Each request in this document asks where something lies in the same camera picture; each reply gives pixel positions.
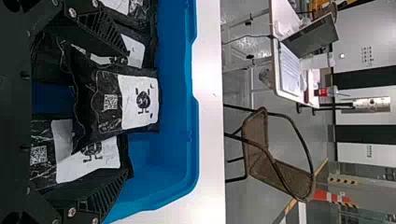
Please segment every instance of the black packaging bag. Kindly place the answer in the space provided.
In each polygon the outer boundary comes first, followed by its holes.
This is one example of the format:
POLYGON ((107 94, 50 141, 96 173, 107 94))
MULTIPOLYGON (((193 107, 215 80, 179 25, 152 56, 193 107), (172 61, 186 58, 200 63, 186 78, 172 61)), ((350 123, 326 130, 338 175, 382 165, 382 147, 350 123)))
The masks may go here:
POLYGON ((71 49, 75 82, 75 152, 120 133, 158 132, 161 89, 156 69, 99 65, 71 49))

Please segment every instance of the floor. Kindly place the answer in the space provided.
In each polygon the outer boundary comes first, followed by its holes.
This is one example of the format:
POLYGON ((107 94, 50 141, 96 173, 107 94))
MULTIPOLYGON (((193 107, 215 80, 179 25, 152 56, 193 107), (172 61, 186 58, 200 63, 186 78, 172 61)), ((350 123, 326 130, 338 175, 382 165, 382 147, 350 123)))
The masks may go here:
MULTIPOLYGON (((221 15, 223 21, 229 21, 268 6, 267 1, 262 0, 221 0, 221 15)), ((265 28, 253 25, 250 28, 236 30, 232 38, 246 34, 263 35, 265 28)), ((266 40, 242 40, 234 43, 248 54, 260 57, 268 54, 268 43, 266 40)), ((262 68, 256 68, 253 75, 253 90, 266 89, 258 80, 262 68)), ((225 104, 241 105, 258 108, 265 106, 268 111, 289 115, 296 122, 298 128, 308 144, 315 168, 327 158, 328 127, 332 123, 330 112, 318 112, 316 116, 311 115, 310 109, 303 114, 297 114, 295 103, 276 97, 272 91, 257 91, 252 97, 249 94, 249 78, 247 71, 238 71, 223 74, 223 100, 225 104)), ((242 123, 247 114, 232 109, 224 109, 224 130, 233 132, 242 123)), ((300 145, 293 129, 282 119, 269 119, 270 150, 274 157, 295 165, 302 169, 308 169, 308 163, 304 150, 300 145)), ((225 139, 224 143, 226 160, 242 155, 241 144, 234 140, 225 139)), ((243 163, 234 162, 226 164, 226 178, 238 176, 243 173, 243 163)), ((226 212, 227 224, 248 223, 263 224, 273 223, 278 215, 290 202, 291 197, 277 189, 273 189, 253 178, 246 181, 230 183, 226 185, 226 212)))

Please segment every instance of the white label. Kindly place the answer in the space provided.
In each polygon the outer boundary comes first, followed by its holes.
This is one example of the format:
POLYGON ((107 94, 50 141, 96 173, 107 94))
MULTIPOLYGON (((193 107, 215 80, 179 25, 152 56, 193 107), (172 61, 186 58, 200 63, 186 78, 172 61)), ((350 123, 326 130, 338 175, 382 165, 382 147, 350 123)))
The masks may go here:
POLYGON ((49 159, 47 157, 47 147, 32 147, 30 151, 30 165, 39 164, 42 162, 47 162, 49 159))
POLYGON ((80 152, 60 161, 56 167, 56 182, 70 182, 100 168, 120 168, 117 136, 83 148, 80 152))
POLYGON ((55 144, 56 162, 69 157, 73 151, 73 120, 59 119, 53 120, 50 124, 55 144))
POLYGON ((158 80, 118 75, 122 94, 121 128, 128 130, 156 123, 160 109, 158 80))
POLYGON ((91 60, 99 64, 110 64, 110 57, 99 57, 96 54, 91 53, 91 60))
POLYGON ((128 15, 129 0, 101 0, 101 2, 106 7, 110 7, 124 15, 128 15))
POLYGON ((125 47, 130 51, 128 65, 141 68, 145 56, 145 46, 129 36, 121 35, 125 47))

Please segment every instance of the chair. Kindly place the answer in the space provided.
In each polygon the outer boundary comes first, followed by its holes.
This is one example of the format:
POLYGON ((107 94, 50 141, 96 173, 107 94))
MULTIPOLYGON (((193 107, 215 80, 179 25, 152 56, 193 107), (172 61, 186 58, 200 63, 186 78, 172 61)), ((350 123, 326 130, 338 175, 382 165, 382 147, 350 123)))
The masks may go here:
POLYGON ((261 182, 279 189, 300 202, 309 202, 315 192, 315 175, 306 143, 297 129, 293 120, 283 114, 270 113, 264 107, 257 110, 235 105, 224 105, 231 109, 251 112, 242 126, 233 133, 224 133, 226 137, 243 143, 243 157, 228 162, 244 161, 245 174, 232 179, 226 179, 226 183, 241 181, 252 176, 261 182), (300 139, 309 163, 310 173, 291 166, 283 161, 274 159, 268 149, 268 116, 286 119, 290 122, 300 139))

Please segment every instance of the cable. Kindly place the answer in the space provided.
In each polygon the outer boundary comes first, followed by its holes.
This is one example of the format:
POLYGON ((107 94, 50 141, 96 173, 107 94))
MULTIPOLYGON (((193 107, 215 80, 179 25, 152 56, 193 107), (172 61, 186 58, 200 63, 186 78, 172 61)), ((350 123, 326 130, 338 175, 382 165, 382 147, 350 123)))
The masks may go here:
POLYGON ((250 38, 262 38, 262 37, 267 37, 267 38, 270 38, 270 39, 275 38, 273 35, 243 35, 243 36, 241 36, 241 37, 239 37, 239 38, 236 38, 236 39, 234 39, 234 40, 230 40, 230 41, 228 41, 228 42, 221 43, 221 45, 228 45, 228 44, 231 44, 231 43, 233 43, 233 42, 235 42, 235 41, 238 41, 238 40, 240 40, 240 39, 243 39, 243 38, 245 38, 245 37, 250 37, 250 38))

